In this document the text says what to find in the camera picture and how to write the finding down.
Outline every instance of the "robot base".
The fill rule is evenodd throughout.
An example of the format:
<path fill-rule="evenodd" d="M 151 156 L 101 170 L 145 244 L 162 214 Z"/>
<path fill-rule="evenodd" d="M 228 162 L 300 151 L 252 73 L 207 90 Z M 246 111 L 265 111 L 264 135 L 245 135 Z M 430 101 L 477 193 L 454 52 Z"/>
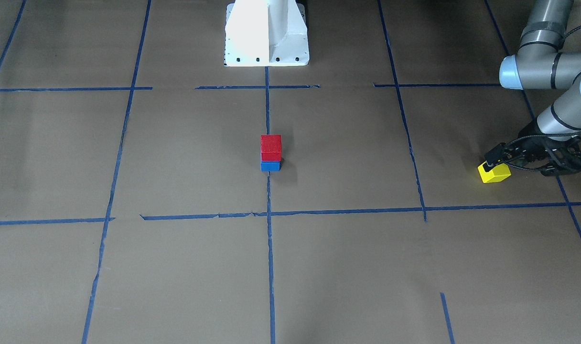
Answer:
<path fill-rule="evenodd" d="M 295 0 L 236 0 L 227 6 L 225 65 L 289 67 L 310 61 L 305 7 Z"/>

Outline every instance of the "cube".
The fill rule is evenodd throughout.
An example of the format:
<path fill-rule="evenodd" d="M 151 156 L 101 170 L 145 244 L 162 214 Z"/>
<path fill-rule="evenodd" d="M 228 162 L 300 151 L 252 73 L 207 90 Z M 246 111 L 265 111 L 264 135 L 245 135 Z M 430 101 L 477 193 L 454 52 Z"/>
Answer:
<path fill-rule="evenodd" d="M 488 172 L 485 171 L 484 164 L 482 164 L 478 166 L 478 171 L 480 172 L 480 177 L 483 183 L 498 183 L 511 176 L 509 166 L 505 165 L 504 163 L 495 166 Z"/>
<path fill-rule="evenodd" d="M 261 161 L 260 170 L 263 172 L 276 172 L 280 170 L 280 161 Z"/>
<path fill-rule="evenodd" d="M 260 160 L 261 161 L 282 161 L 282 136 L 281 135 L 261 135 L 260 136 Z"/>

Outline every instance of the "cable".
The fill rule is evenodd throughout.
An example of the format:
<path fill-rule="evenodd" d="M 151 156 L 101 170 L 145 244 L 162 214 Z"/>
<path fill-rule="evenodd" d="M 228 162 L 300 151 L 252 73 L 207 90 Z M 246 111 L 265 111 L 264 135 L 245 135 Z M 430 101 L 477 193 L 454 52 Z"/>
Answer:
<path fill-rule="evenodd" d="M 530 139 L 531 137 L 565 137 L 565 136 L 576 136 L 576 135 L 581 135 L 581 130 L 574 132 L 574 133 L 565 133 L 565 134 L 535 134 L 535 135 L 526 135 L 523 137 L 520 137 L 518 139 L 515 139 L 511 142 L 508 142 L 505 144 L 505 147 L 507 148 L 507 146 L 511 146 L 512 144 L 518 142 L 518 141 L 522 141 L 525 139 Z"/>
<path fill-rule="evenodd" d="M 511 146 L 512 144 L 518 142 L 518 141 L 522 141 L 525 139 L 529 139 L 531 137 L 565 137 L 565 136 L 575 136 L 575 135 L 581 135 L 581 130 L 577 131 L 575 133 L 566 133 L 566 134 L 535 134 L 535 135 L 526 135 L 524 137 L 520 137 L 518 139 L 515 139 L 507 144 L 505 144 L 505 148 L 507 148 L 508 146 Z M 538 167 L 538 168 L 528 168 L 528 167 L 523 167 L 523 166 L 519 166 L 519 165 L 515 165 L 513 163 L 511 163 L 512 161 L 515 161 L 519 159 L 519 157 L 516 157 L 515 159 L 509 159 L 509 160 L 505 160 L 505 159 L 501 159 L 502 163 L 504 163 L 507 166 L 513 167 L 513 168 L 517 168 L 518 170 L 523 170 L 523 171 L 530 171 L 530 172 L 540 172 L 542 170 L 542 168 L 544 166 Z"/>
<path fill-rule="evenodd" d="M 565 33 L 564 36 L 563 36 L 563 40 L 566 40 L 566 37 L 569 37 L 570 35 L 572 35 L 572 33 L 575 33 L 575 31 L 578 31 L 578 30 L 581 30 L 581 25 L 580 26 L 577 26 L 574 29 L 572 29 L 568 33 Z"/>

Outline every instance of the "floor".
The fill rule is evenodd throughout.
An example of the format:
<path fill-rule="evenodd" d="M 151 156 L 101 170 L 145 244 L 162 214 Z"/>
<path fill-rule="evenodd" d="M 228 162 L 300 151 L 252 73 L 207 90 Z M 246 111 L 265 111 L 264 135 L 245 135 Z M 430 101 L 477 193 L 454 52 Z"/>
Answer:
<path fill-rule="evenodd" d="M 581 344 L 581 174 L 476 170 L 532 1 L 311 0 L 291 68 L 228 2 L 0 0 L 0 344 Z"/>

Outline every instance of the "yellow block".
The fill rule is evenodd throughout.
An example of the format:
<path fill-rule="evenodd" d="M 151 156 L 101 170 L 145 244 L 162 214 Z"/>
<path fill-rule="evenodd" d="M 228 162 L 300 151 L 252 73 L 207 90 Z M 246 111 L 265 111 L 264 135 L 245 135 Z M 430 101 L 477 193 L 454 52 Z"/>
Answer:
<path fill-rule="evenodd" d="M 503 179 L 511 176 L 511 171 L 509 170 L 509 166 L 502 163 L 501 165 L 495 166 L 495 168 L 491 169 L 489 172 L 484 170 L 484 164 L 482 163 L 478 166 L 478 171 L 480 172 L 480 177 L 484 183 L 498 183 Z"/>

